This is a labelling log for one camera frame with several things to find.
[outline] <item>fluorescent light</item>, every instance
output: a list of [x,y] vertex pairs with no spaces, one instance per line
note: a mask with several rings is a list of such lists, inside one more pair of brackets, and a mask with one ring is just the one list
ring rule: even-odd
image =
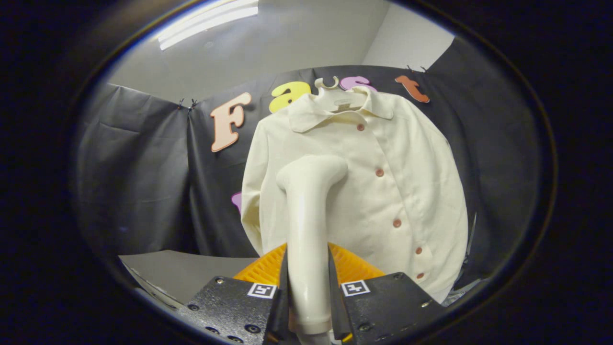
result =
[[188,29],[190,26],[202,23],[203,21],[212,18],[216,15],[222,14],[224,12],[253,4],[257,2],[257,0],[236,0],[227,4],[217,6],[219,2],[220,1],[215,2],[214,4],[204,6],[201,9],[196,9],[194,10],[196,14],[192,14],[186,17],[184,20],[179,20],[174,24],[171,24],[168,28],[164,29],[159,34],[158,40],[162,42],[170,38],[171,36],[176,35],[185,29]]
[[205,31],[207,29],[210,29],[214,26],[218,26],[218,25],[222,25],[225,23],[228,23],[230,21],[233,20],[237,20],[237,19],[241,19],[241,18],[245,18],[245,17],[250,17],[252,15],[256,15],[257,14],[257,6],[256,7],[247,7],[245,9],[240,9],[240,10],[235,10],[235,11],[231,11],[228,12],[226,14],[222,14],[218,17],[209,19],[203,23],[194,25],[186,30],[181,31],[180,33],[175,34],[172,37],[169,37],[168,39],[161,41],[159,43],[159,47],[161,50],[165,50],[179,42],[181,42],[182,40],[191,37],[197,33],[201,33],[202,31]]

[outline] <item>clothes hanger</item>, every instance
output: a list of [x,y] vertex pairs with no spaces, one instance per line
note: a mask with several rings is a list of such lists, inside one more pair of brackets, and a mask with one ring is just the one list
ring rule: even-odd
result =
[[347,92],[338,87],[338,78],[333,76],[334,85],[328,87],[324,84],[323,78],[315,80],[315,87],[319,93],[314,101],[324,109],[339,113],[348,110],[359,110],[366,101],[366,95],[362,93]]

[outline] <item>shirt sleeve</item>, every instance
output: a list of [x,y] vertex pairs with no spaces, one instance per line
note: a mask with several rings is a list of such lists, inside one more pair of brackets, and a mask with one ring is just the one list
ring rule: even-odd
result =
[[262,256],[262,233],[260,231],[260,194],[268,167],[268,136],[258,123],[245,164],[243,175],[241,223],[256,252]]

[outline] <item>foam letter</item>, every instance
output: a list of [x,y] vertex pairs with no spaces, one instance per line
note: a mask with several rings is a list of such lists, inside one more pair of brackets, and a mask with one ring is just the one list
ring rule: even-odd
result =
[[279,85],[271,92],[271,95],[276,98],[270,102],[268,109],[270,112],[277,112],[287,107],[291,102],[305,93],[311,93],[311,86],[305,82],[289,82]]
[[247,92],[233,98],[211,111],[211,117],[215,120],[215,141],[211,145],[211,151],[217,152],[234,144],[238,140],[238,133],[232,131],[232,124],[241,127],[245,119],[243,107],[251,102],[251,95]]
[[430,102],[430,98],[428,98],[428,96],[419,92],[417,89],[419,84],[416,81],[409,79],[407,76],[400,76],[396,78],[396,82],[401,83],[408,91],[409,95],[411,95],[411,97],[417,101],[420,101],[421,103]]
[[356,76],[356,77],[347,77],[347,78],[342,78],[341,82],[340,82],[340,87],[343,88],[344,90],[349,90],[352,87],[355,86],[364,86],[367,87],[373,91],[376,91],[377,89],[375,89],[374,87],[370,86],[370,81],[362,76]]

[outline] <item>white shirt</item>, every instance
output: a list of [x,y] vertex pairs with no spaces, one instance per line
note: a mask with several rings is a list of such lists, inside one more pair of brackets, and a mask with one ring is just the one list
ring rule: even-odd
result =
[[241,221],[259,255],[284,244],[288,221],[277,172],[306,155],[338,155],[347,178],[328,193],[328,240],[386,274],[404,272],[442,302],[468,234],[462,183],[449,143],[401,96],[354,87],[361,109],[326,111],[304,94],[262,119],[245,166]]

